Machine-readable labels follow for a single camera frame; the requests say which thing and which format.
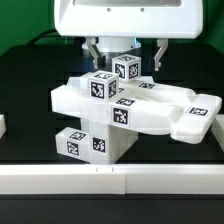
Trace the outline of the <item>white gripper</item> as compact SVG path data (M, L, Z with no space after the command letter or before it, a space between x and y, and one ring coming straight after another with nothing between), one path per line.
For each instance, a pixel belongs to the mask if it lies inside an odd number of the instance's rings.
M95 69L104 66L98 37L157 40L155 70L167 39L194 39L203 29L202 0L54 0L55 28L63 36L85 36Z

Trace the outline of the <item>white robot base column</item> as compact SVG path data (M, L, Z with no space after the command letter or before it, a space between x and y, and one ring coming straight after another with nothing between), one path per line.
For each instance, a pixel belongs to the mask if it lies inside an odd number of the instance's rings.
M99 37L93 52L109 59L140 47L141 43L134 37Z

